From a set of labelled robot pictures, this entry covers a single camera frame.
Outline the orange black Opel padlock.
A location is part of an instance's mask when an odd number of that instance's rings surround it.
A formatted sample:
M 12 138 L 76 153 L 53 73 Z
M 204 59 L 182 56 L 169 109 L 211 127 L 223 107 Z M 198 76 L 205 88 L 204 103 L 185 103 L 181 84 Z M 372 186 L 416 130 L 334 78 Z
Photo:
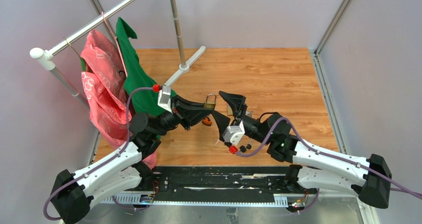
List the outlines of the orange black Opel padlock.
M 212 121 L 209 116 L 202 119 L 202 124 L 205 126 L 212 126 Z

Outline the small brass padlock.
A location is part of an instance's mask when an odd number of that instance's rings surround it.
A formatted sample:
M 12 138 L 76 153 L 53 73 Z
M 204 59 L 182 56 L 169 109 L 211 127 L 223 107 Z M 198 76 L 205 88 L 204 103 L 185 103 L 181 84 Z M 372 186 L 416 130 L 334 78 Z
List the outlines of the small brass padlock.
M 216 99 L 217 99 L 216 94 L 214 93 L 208 94 L 204 102 L 204 108 L 209 109 L 209 110 L 214 110 L 216 107 Z

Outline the black-headed key bunch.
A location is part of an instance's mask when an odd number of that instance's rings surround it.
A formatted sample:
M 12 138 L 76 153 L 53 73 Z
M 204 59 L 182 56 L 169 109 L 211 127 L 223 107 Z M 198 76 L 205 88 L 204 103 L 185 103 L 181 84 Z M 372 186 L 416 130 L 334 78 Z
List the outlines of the black-headed key bunch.
M 239 151 L 241 153 L 245 153 L 245 152 L 251 150 L 251 148 L 252 148 L 252 145 L 251 144 L 242 145 L 242 146 L 239 147 Z

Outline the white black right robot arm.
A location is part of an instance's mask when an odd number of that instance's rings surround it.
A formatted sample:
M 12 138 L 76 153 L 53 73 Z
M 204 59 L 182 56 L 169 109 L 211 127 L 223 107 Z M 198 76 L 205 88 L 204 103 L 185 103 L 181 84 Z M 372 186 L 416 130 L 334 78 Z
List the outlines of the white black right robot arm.
M 389 207 L 392 173 L 384 157 L 347 155 L 304 140 L 293 124 L 278 112 L 266 120 L 247 116 L 243 95 L 219 91 L 233 119 L 213 112 L 220 140 L 231 153 L 251 157 L 264 146 L 271 158 L 290 163 L 284 179 L 287 191 L 323 188 L 356 196 L 363 203 Z

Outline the large brass padlock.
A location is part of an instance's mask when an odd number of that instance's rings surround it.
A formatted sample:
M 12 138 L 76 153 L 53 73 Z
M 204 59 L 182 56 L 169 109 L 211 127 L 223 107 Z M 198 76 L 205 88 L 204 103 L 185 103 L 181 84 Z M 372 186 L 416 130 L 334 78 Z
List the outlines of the large brass padlock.
M 227 105 L 226 113 L 227 113 L 228 116 L 233 116 L 233 111 L 232 111 L 232 109 L 229 105 Z

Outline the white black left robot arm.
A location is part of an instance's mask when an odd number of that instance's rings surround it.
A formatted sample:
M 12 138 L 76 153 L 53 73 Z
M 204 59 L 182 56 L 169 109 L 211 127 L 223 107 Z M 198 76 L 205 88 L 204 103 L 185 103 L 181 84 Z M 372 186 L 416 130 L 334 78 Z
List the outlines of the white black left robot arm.
M 101 201 L 127 189 L 146 191 L 152 186 L 152 170 L 144 159 L 152 155 L 161 141 L 158 137 L 178 126 L 189 130 L 211 115 L 213 108 L 176 95 L 168 100 L 170 110 L 154 116 L 136 113 L 129 125 L 129 138 L 114 152 L 85 168 L 57 174 L 43 212 L 52 204 L 58 220 L 66 224 L 81 221 Z

